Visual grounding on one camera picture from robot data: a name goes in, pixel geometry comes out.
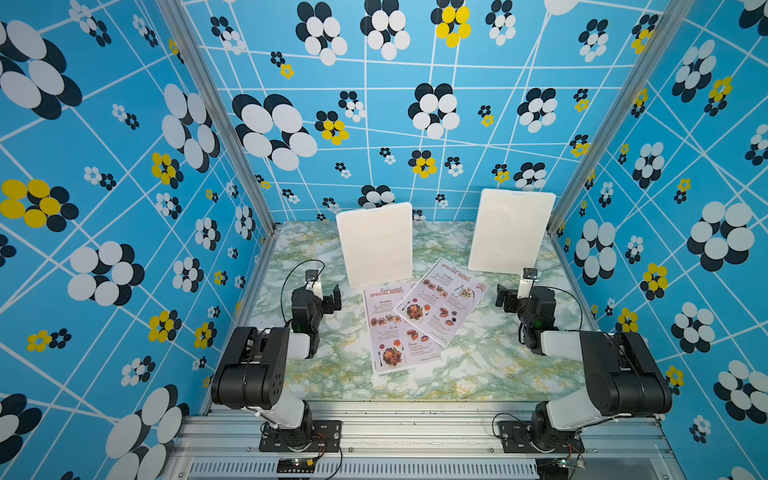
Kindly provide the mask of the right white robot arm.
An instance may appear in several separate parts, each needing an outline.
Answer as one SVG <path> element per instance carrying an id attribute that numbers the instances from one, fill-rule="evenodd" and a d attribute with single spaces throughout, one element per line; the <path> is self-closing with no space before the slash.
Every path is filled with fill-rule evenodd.
<path id="1" fill-rule="evenodd" d="M 548 287 L 523 293 L 498 285 L 495 305 L 517 315 L 518 340 L 532 353 L 582 363 L 584 387 L 535 407 L 527 422 L 535 449 L 553 452 L 586 427 L 671 410 L 672 390 L 641 335 L 559 329 L 555 290 Z"/>

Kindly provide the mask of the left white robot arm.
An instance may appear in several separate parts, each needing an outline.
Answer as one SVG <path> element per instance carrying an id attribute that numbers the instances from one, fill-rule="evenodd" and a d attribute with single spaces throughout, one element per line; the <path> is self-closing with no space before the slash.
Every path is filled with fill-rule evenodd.
<path id="1" fill-rule="evenodd" d="M 315 356 L 323 317 L 341 307 L 338 286 L 326 296 L 304 286 L 291 294 L 292 318 L 286 326 L 235 328 L 211 381 L 212 402 L 263 418 L 290 450 L 301 451 L 314 443 L 327 446 L 327 435 L 314 425 L 309 404 L 284 391 L 286 365 L 290 359 Z"/>

